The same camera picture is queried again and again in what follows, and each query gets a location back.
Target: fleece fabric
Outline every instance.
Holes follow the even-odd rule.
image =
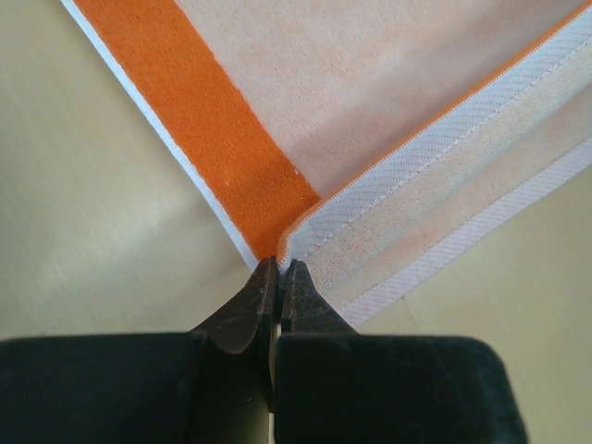
[[[590,0],[62,3],[247,264],[353,324],[588,165]]]

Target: peach fabric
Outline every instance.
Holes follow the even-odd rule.
[[[321,197],[582,0],[178,0]]]
[[[592,0],[62,2],[245,261],[305,259],[337,307],[571,165],[592,128]]]
[[[490,203],[592,137],[592,86],[520,139],[344,282],[319,285],[336,309],[401,271]]]
[[[339,311],[340,314],[353,327],[359,326],[425,282],[440,268],[469,250],[492,230],[518,215],[529,204],[548,196],[563,183],[590,166],[592,166],[592,138],[583,141],[568,154],[563,155],[532,178],[471,217],[400,272],[383,280],[349,303]],[[528,267],[528,264],[515,263],[511,258],[509,260],[511,264],[522,266],[525,269]],[[459,309],[459,314],[462,314],[462,307]]]
[[[330,237],[321,247],[306,255],[305,261],[316,278],[317,285],[329,289],[344,278],[349,279],[360,266],[384,252],[401,236],[412,230],[449,196],[463,192],[467,178],[515,149],[516,142],[538,127],[549,115],[580,93],[592,82],[592,45],[585,45],[578,57],[569,57],[551,73],[530,86],[509,105],[503,107],[487,123],[476,127],[470,135],[459,140],[454,148],[442,155],[424,173],[415,175],[403,186],[387,196],[364,216],[350,222],[346,228]],[[592,103],[591,95],[584,95],[585,103]],[[572,128],[582,125],[586,114],[573,114],[573,122],[566,125],[563,138],[572,141]],[[572,141],[573,148],[579,141]],[[553,152],[557,146],[530,146],[522,161],[528,165],[540,162],[540,151]],[[540,166],[546,167],[551,161]],[[499,179],[511,190],[538,171],[522,177],[502,167]],[[475,212],[483,205],[475,205]]]

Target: seam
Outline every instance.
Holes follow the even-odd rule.
[[[412,268],[417,268],[419,267],[419,265],[417,265],[418,263],[421,262],[421,260],[424,258],[424,255],[426,253],[428,253],[429,251],[431,251],[433,248],[435,248],[437,245],[442,244],[442,243],[446,243],[447,241],[450,241],[450,238],[452,238],[455,234],[458,234],[459,232],[465,231],[467,230],[467,227],[470,227],[471,224],[474,224],[475,221],[481,216],[483,215],[483,213],[496,206],[496,205],[500,205],[500,203],[504,200],[504,199],[509,199],[511,198],[511,196],[517,192],[521,192],[521,191],[525,191],[529,189],[529,185],[531,185],[532,183],[536,182],[536,177],[541,177],[541,176],[547,176],[547,174],[549,174],[549,172],[551,171],[551,169],[560,164],[562,161],[564,162],[566,158],[569,158],[570,156],[574,156],[574,157],[578,157],[578,151],[581,151],[583,153],[590,151],[590,149],[592,149],[592,136],[590,136],[589,138],[585,139],[583,142],[580,142],[579,144],[575,145],[574,148],[572,148],[572,150],[570,152],[568,152],[567,154],[564,154],[562,157],[560,157],[559,159],[555,160],[553,163],[551,163],[549,166],[547,166],[546,168],[542,169],[541,171],[539,171],[538,173],[536,173],[534,176],[532,176],[530,179],[527,179],[525,181],[523,181],[522,183],[516,185],[514,188],[512,188],[510,191],[506,192],[504,195],[500,196],[498,199],[496,199],[494,202],[490,203],[489,205],[487,205],[486,207],[484,207],[481,211],[479,211],[478,213],[476,213],[475,215],[471,216],[466,222],[464,222],[462,225],[460,225],[459,227],[457,227],[456,229],[454,229],[453,231],[450,232],[450,234],[446,235],[444,238],[440,239],[439,241],[435,242],[431,247],[429,247],[425,252],[423,252],[419,257],[417,257],[416,259],[414,259],[413,261],[411,261],[408,265],[406,265],[405,267],[403,267],[401,270],[397,271],[396,273],[394,273],[393,275],[387,277],[386,279],[383,279],[380,282],[377,282],[375,285],[373,285],[372,287],[370,287],[369,289],[365,290],[360,296],[358,296],[357,298],[355,298],[354,300],[352,300],[351,302],[348,302],[347,304],[345,304],[340,310],[339,310],[339,314],[342,315],[343,311],[345,311],[348,307],[359,303],[359,302],[363,302],[365,299],[368,299],[370,296],[370,293],[372,293],[373,291],[376,291],[376,289],[380,289],[381,287],[387,285],[387,282],[392,281],[394,279],[396,279],[398,276],[400,276],[404,271],[408,270],[408,269],[412,269]],[[484,239],[489,233],[491,233],[493,230],[501,227],[503,224],[505,224],[506,222],[508,222],[511,218],[518,216],[519,214],[521,214],[526,208],[528,208],[530,205],[540,201],[541,199],[543,199],[544,197],[548,196],[549,194],[551,194],[552,192],[554,192],[555,190],[557,190],[562,184],[566,183],[568,180],[574,178],[576,175],[580,174],[584,169],[588,168],[590,166],[590,163],[592,163],[592,157],[590,157],[589,162],[586,165],[583,165],[581,168],[577,169],[576,171],[574,171],[573,173],[570,173],[568,175],[568,178],[566,180],[562,180],[561,184],[558,186],[552,186],[550,188],[550,190],[546,190],[543,192],[542,195],[536,197],[536,199],[533,202],[528,203],[525,207],[519,209],[516,213],[513,213],[511,216],[503,218],[503,220],[498,223],[498,224],[493,224],[491,227],[487,228],[487,233],[484,236],[479,237],[477,240],[473,240],[471,241],[470,245],[464,249],[463,251],[466,252],[469,248],[471,248],[473,245],[475,245],[477,242],[481,241],[482,239]],[[441,266],[438,267],[438,270],[441,270],[444,266],[450,264],[450,262],[452,262],[454,260],[454,258],[458,257],[458,254],[454,254],[450,259],[445,260],[443,262],[443,264]],[[413,288],[415,289],[416,287],[418,287],[419,285],[421,285],[423,282],[425,282],[426,279],[423,279],[419,284],[413,286]],[[357,315],[358,316],[358,320],[359,322],[351,322],[351,325],[353,326],[358,326],[360,324],[362,324],[362,322],[364,322],[365,320],[369,319],[370,317],[377,315],[378,313],[380,313],[382,310],[384,310],[386,307],[388,307],[389,305],[393,304],[395,301],[399,301],[399,300],[403,300],[406,301],[405,299],[405,295],[408,294],[410,292],[406,291],[404,294],[402,294],[401,296],[397,297],[395,300],[388,302],[386,305],[384,305],[381,309],[373,312],[371,315],[367,316],[366,318],[364,318],[362,315]]]
[[[358,220],[360,217],[362,217],[363,215],[365,215],[366,213],[368,213],[370,210],[372,210],[373,208],[377,207],[380,203],[382,203],[386,198],[388,198],[392,193],[394,193],[396,190],[398,190],[400,187],[402,187],[403,185],[405,185],[406,183],[408,183],[411,179],[413,179],[415,176],[417,176],[419,173],[425,171],[427,168],[429,168],[430,166],[432,166],[435,162],[437,162],[443,155],[445,155],[446,153],[448,153],[452,148],[454,148],[456,145],[458,145],[460,142],[464,141],[467,137],[471,136],[472,134],[474,134],[478,129],[480,129],[481,127],[483,127],[486,123],[489,122],[489,120],[491,120],[494,116],[496,116],[497,114],[499,114],[501,111],[505,110],[509,105],[511,105],[516,99],[518,99],[519,97],[523,96],[526,92],[528,92],[532,87],[534,87],[536,84],[538,84],[541,80],[543,80],[544,78],[546,78],[549,74],[551,74],[555,69],[557,69],[558,67],[560,67],[564,62],[566,62],[567,60],[569,60],[570,58],[572,58],[577,52],[579,52],[583,47],[587,46],[588,43],[590,42],[590,40],[592,39],[587,39],[586,41],[584,41],[583,43],[581,43],[580,45],[578,45],[576,48],[573,49],[572,52],[570,52],[568,55],[566,55],[562,60],[560,60],[559,62],[557,62],[555,65],[553,65],[552,67],[550,67],[549,69],[547,69],[543,74],[539,75],[538,77],[536,77],[530,84],[528,84],[521,92],[519,92],[518,94],[516,94],[515,96],[513,96],[511,99],[508,100],[508,102],[506,102],[504,105],[500,106],[496,111],[494,111],[493,113],[489,114],[485,119],[483,119],[481,122],[479,122],[478,124],[472,126],[467,132],[465,132],[463,134],[463,136],[459,137],[458,139],[456,139],[453,143],[449,144],[446,148],[444,148],[441,152],[439,152],[436,156],[432,157],[430,160],[428,160],[426,163],[424,163],[422,166],[420,166],[419,168],[417,168],[417,170],[410,174],[409,176],[407,176],[405,179],[399,181],[396,185],[394,185],[390,190],[388,190],[386,193],[382,194],[381,196],[377,197],[374,199],[373,202],[369,203],[360,213],[358,213],[357,215],[351,217],[350,219],[348,219],[346,222],[344,222],[341,226],[339,226],[334,232],[328,234],[327,236],[325,236],[321,241],[319,241],[314,247],[312,247],[308,252],[306,252],[303,256],[302,256],[302,260],[304,260],[305,258],[307,258],[308,256],[310,256],[315,250],[317,250],[319,247],[323,246],[325,243],[327,243],[329,240],[331,240],[332,238],[334,238],[335,236],[337,236],[338,234],[341,233],[341,231],[343,231],[345,228],[351,226],[353,224],[353,222],[355,222],[356,220]],[[286,254],[286,258],[290,257],[290,247],[288,247],[287,249],[287,254]]]

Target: white border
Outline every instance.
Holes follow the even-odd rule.
[[[142,113],[148,119],[148,122],[152,125],[158,136],[162,139],[165,143],[166,148],[173,154],[175,159],[180,163],[182,168],[185,170],[185,173],[191,178],[191,181],[195,184],[197,189],[200,191],[202,196],[204,197],[205,201],[208,202],[216,217],[222,223],[222,227],[230,236],[234,245],[239,250],[242,259],[247,264],[248,267],[253,270],[257,266],[257,258],[254,256],[253,251],[242,237],[241,232],[239,229],[234,225],[234,223],[230,220],[228,213],[222,206],[222,204],[217,200],[214,196],[214,193],[205,183],[204,179],[199,175],[195,166],[191,163],[189,158],[183,153],[183,151],[179,148],[179,146],[175,143],[171,135],[168,133],[167,129],[160,121],[154,110],[150,107],[148,102],[143,98],[142,94],[133,82],[130,80],[126,72],[123,70],[121,65],[116,61],[113,57],[109,49],[106,47],[101,37],[96,33],[93,28],[93,25],[84,17],[84,15],[80,12],[76,4],[73,0],[61,0],[62,4],[69,12],[69,14],[76,20],[84,34],[88,37],[91,43],[94,45],[94,48],[98,51],[101,55],[103,60],[106,64],[111,68],[119,83],[123,86],[126,92],[129,94],[131,99],[135,102],[135,104],[140,108]]]
[[[339,314],[353,327],[359,326],[435,275],[491,231],[521,213],[530,204],[555,191],[590,165],[592,138],[580,143],[568,154],[504,194],[400,272],[347,304],[339,310]]]

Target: stitching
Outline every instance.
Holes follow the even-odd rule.
[[[514,189],[508,191],[506,194],[504,194],[503,196],[499,197],[499,199],[497,199],[495,202],[490,203],[488,206],[486,206],[485,208],[483,208],[479,213],[477,213],[476,215],[472,216],[469,220],[467,220],[464,224],[462,224],[460,227],[456,228],[455,230],[453,230],[449,235],[447,235],[445,238],[442,238],[441,240],[439,240],[438,242],[436,242],[432,247],[430,247],[430,249],[427,251],[429,252],[430,250],[432,250],[433,248],[435,248],[438,244],[442,244],[442,243],[446,243],[447,241],[450,241],[451,237],[455,234],[458,234],[462,231],[471,231],[471,229],[467,229],[467,227],[470,227],[471,224],[474,224],[475,221],[481,216],[483,215],[484,212],[486,212],[486,210],[496,206],[496,205],[500,205],[500,203],[504,200],[510,200],[511,202],[513,201],[518,201],[518,197],[516,196],[517,193],[519,193],[520,195],[522,195],[523,193],[528,192],[531,188],[534,188],[535,185],[537,184],[537,179],[541,178],[541,177],[545,177],[547,175],[553,175],[553,169],[554,167],[561,170],[561,169],[567,169],[568,172],[565,174],[565,178],[562,178],[560,180],[561,183],[565,183],[567,180],[575,177],[577,174],[579,174],[580,172],[582,172],[584,169],[586,169],[591,163],[592,163],[592,137],[586,139],[585,141],[581,142],[578,146],[576,146],[575,148],[573,148],[573,150],[567,154],[565,154],[563,157],[560,157],[558,160],[556,160],[555,162],[553,162],[551,165],[549,165],[547,168],[543,169],[542,171],[539,171],[537,174],[535,174],[532,178],[526,180],[525,182],[519,184],[518,186],[516,186]],[[575,170],[572,169],[571,165],[580,165],[580,167],[576,168]],[[545,196],[549,195],[550,193],[552,193],[553,191],[557,190],[557,188],[561,186],[561,185],[557,185],[557,186],[551,186],[549,190],[545,190],[543,191],[543,194],[538,196],[535,200],[535,202],[539,201],[540,199],[544,198]],[[490,228],[487,233],[484,236],[480,236],[477,240],[471,240],[470,244],[468,245],[468,247],[466,249],[464,249],[464,251],[468,250],[469,248],[471,248],[471,246],[475,245],[475,243],[477,241],[480,241],[481,239],[485,238],[485,236],[489,233],[491,233],[494,229],[498,228],[499,226],[503,225],[505,222],[507,222],[509,219],[511,219],[514,216],[517,216],[518,214],[522,213],[523,210],[525,210],[528,206],[530,206],[530,204],[528,204],[526,207],[523,207],[521,209],[519,209],[516,213],[512,213],[511,216],[509,217],[504,217],[503,220],[501,220],[500,223],[498,224],[494,224],[494,226],[492,228]],[[454,254],[453,256],[451,256],[448,260],[444,260],[442,265],[438,267],[438,269],[441,269],[443,266],[446,266],[447,264],[449,264],[452,260],[454,260],[454,258],[458,257],[458,254]],[[339,310],[339,314],[344,316],[344,317],[348,317],[348,322],[353,325],[353,326],[358,326],[360,324],[362,324],[363,321],[365,321],[366,319],[369,319],[370,317],[380,313],[382,310],[384,310],[386,307],[388,307],[389,305],[392,305],[395,301],[401,299],[404,297],[404,295],[398,296],[396,297],[394,300],[387,302],[386,304],[384,304],[381,308],[376,309],[373,306],[372,309],[369,310],[364,310],[364,308],[361,310],[360,308],[356,308],[356,304],[359,303],[364,303],[364,302],[368,302],[368,300],[372,299],[372,293],[374,291],[380,291],[380,289],[382,287],[387,287],[388,285],[390,285],[392,283],[392,281],[396,281],[397,277],[399,277],[403,272],[405,272],[408,269],[416,269],[416,268],[421,268],[421,266],[419,265],[422,262],[422,259],[425,259],[423,256],[418,257],[417,259],[415,259],[414,261],[412,261],[411,263],[409,263],[407,266],[405,266],[403,269],[399,270],[398,272],[396,272],[394,275],[387,277],[386,279],[384,279],[381,282],[378,282],[377,284],[375,284],[373,287],[371,287],[370,289],[366,290],[362,295],[358,296],[357,298],[355,298],[353,301],[347,303],[344,307],[342,307]],[[361,311],[366,311],[367,313],[370,313],[370,315],[366,316],[365,314],[360,314]]]
[[[456,139],[453,143],[451,143],[450,145],[448,145],[444,150],[442,150],[440,153],[438,153],[436,156],[432,157],[430,160],[428,160],[426,163],[424,163],[422,166],[420,166],[419,168],[417,168],[417,170],[410,174],[409,176],[407,176],[405,179],[399,181],[396,185],[393,186],[393,188],[391,188],[390,190],[388,190],[386,193],[382,194],[381,196],[377,197],[374,199],[373,202],[369,203],[360,213],[358,213],[357,215],[351,217],[350,219],[348,219],[346,222],[344,222],[343,224],[341,224],[341,226],[339,226],[334,232],[326,235],[321,241],[319,241],[314,247],[312,247],[308,252],[306,252],[303,256],[302,256],[302,260],[304,260],[305,258],[307,258],[308,256],[310,256],[315,250],[317,250],[319,247],[323,246],[325,243],[327,243],[330,239],[334,238],[336,235],[338,235],[339,233],[341,233],[341,231],[343,231],[345,228],[349,227],[353,222],[355,222],[357,219],[359,219],[361,216],[365,215],[367,212],[369,212],[370,210],[372,210],[373,208],[375,208],[376,206],[378,206],[382,201],[384,201],[387,197],[389,197],[392,193],[394,193],[396,190],[398,190],[401,186],[405,185],[406,183],[408,183],[411,179],[413,179],[415,176],[417,176],[419,173],[425,171],[427,168],[429,168],[431,165],[434,164],[434,162],[437,162],[444,154],[448,153],[452,148],[454,148],[454,146],[456,146],[457,144],[459,144],[460,142],[464,141],[467,137],[471,136],[473,133],[475,133],[475,131],[477,131],[478,129],[480,129],[483,125],[485,125],[486,123],[489,122],[489,120],[491,120],[494,116],[496,116],[497,114],[499,114],[501,111],[503,111],[504,109],[506,109],[509,105],[511,105],[516,99],[518,99],[519,97],[521,97],[522,95],[524,95],[527,91],[529,91],[533,86],[535,86],[537,83],[539,83],[541,80],[543,80],[544,78],[546,78],[550,73],[552,73],[555,69],[557,69],[558,67],[560,67],[564,62],[566,62],[567,60],[569,60],[570,58],[572,58],[577,52],[579,52],[583,47],[585,47],[586,45],[588,45],[588,43],[590,42],[590,40],[592,40],[591,38],[588,38],[586,41],[584,41],[583,43],[581,43],[580,45],[578,45],[576,48],[573,49],[572,52],[570,52],[568,55],[566,55],[562,60],[560,60],[559,62],[555,63],[552,67],[550,67],[549,69],[547,69],[543,74],[539,75],[538,77],[536,77],[529,85],[527,85],[521,92],[519,92],[518,94],[516,94],[515,96],[513,96],[513,98],[511,98],[510,100],[508,100],[508,102],[506,102],[504,105],[502,105],[501,107],[499,107],[496,111],[494,111],[493,113],[491,113],[490,115],[488,115],[485,119],[483,119],[481,122],[479,122],[478,124],[474,125],[473,127],[471,127],[466,133],[463,134],[463,136],[461,136],[460,138]],[[290,257],[290,245],[288,245],[287,251],[286,251],[286,256],[287,259]]]

